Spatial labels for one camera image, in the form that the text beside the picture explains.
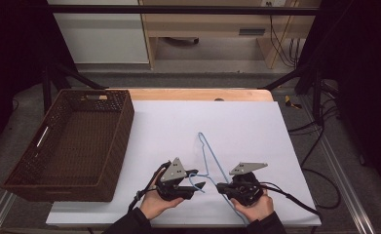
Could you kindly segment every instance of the gray floor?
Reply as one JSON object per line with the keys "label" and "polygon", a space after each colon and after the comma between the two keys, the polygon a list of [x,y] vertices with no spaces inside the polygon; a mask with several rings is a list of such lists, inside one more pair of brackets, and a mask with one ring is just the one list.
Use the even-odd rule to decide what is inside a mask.
{"label": "gray floor", "polygon": [[[111,87],[185,87],[185,88],[256,88],[280,78],[291,68],[278,67],[269,70],[265,67],[257,44],[253,40],[203,39],[198,45],[188,42],[161,40],[154,70],[142,67],[114,70],[83,70],[90,79]],[[303,126],[311,120],[305,109],[285,106],[285,96],[292,103],[301,103],[308,96],[297,97],[292,91],[296,80],[283,84],[272,92],[274,100],[281,107],[286,127],[292,129]],[[71,80],[74,86],[81,84]],[[15,97],[17,109],[0,137],[0,184],[19,159],[43,117],[43,98],[40,85],[19,93]],[[324,135],[345,169],[362,206],[372,223],[375,233],[381,233],[381,179],[373,168],[364,167],[359,162],[359,151],[349,138],[340,119],[333,116],[326,120]],[[301,161],[317,139],[316,133],[291,136],[291,140]],[[318,145],[306,168],[313,169],[333,179],[326,162],[325,152]],[[311,193],[319,204],[330,206],[336,199],[330,184],[319,177],[305,173]],[[0,189],[0,198],[4,191]],[[317,233],[360,233],[349,206],[342,202],[337,209],[319,211],[324,216],[323,225]],[[2,228],[45,228],[56,229],[45,224],[51,204],[30,203],[17,198],[6,216]],[[310,233],[309,229],[289,228],[289,233]],[[189,230],[187,233],[230,233],[223,230]]]}

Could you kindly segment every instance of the basket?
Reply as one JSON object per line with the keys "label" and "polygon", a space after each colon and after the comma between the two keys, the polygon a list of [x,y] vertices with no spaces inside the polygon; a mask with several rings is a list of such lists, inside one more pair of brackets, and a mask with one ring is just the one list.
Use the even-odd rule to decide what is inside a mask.
{"label": "basket", "polygon": [[133,116],[127,90],[61,90],[1,187],[30,202],[110,202]]}

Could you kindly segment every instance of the black metal frame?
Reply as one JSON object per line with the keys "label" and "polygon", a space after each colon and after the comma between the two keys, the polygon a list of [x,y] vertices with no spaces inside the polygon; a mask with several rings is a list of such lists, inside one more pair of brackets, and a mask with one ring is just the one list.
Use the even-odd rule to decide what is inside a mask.
{"label": "black metal frame", "polygon": [[[230,6],[131,6],[131,5],[28,5],[24,6],[27,11],[46,11],[48,13],[60,13],[60,14],[195,14],[195,15],[269,15],[269,16],[332,16],[332,15],[344,15],[344,11],[340,9],[320,9],[320,8],[285,8],[285,7],[230,7]],[[299,94],[304,94],[312,86],[314,90],[314,117],[317,123],[321,122],[320,116],[320,101],[321,89],[320,82],[315,83],[317,77],[320,78],[318,71],[318,65],[324,52],[324,47],[329,43],[329,38],[332,36],[334,26],[326,34],[323,41],[319,43],[317,49],[312,53],[311,57],[306,63],[299,66],[283,76],[279,80],[257,89],[265,89],[272,91],[273,89],[281,86],[283,83],[291,80],[295,77],[301,77],[299,83],[295,87],[295,91]],[[84,84],[90,86],[93,89],[105,89],[88,78],[78,74],[76,71],[72,71],[64,67],[61,64],[52,64],[54,69],[63,72],[69,76],[72,76]],[[51,86],[49,83],[48,72],[51,72],[51,68],[48,67],[44,73],[44,108],[47,110],[51,105]]]}

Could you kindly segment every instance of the sleeve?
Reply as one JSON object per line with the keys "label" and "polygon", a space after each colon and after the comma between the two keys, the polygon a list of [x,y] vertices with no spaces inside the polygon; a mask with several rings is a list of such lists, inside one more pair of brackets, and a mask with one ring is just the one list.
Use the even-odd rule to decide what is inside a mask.
{"label": "sleeve", "polygon": [[150,221],[139,208],[135,208],[114,222],[102,234],[148,234],[150,232]]}
{"label": "sleeve", "polygon": [[284,225],[276,212],[248,225],[248,234],[286,234]]}

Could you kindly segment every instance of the white table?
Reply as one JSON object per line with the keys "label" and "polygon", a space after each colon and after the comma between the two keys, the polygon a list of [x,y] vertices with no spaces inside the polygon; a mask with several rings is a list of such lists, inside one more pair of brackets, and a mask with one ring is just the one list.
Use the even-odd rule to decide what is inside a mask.
{"label": "white table", "polygon": [[[147,184],[157,168],[179,157],[186,170],[205,174],[198,132],[202,132],[228,173],[239,162],[268,163],[255,171],[259,181],[280,186],[314,208],[300,170],[285,122],[273,101],[134,100],[135,115],[130,142],[114,199],[111,203],[55,202],[47,224],[57,226],[109,225],[124,215],[137,190]],[[207,150],[210,175],[224,182]],[[196,192],[190,201],[153,219],[153,226],[226,227],[243,221],[205,178],[206,193]],[[189,185],[185,179],[180,185]],[[285,196],[269,191],[275,210],[286,226],[318,226],[319,218]]]}

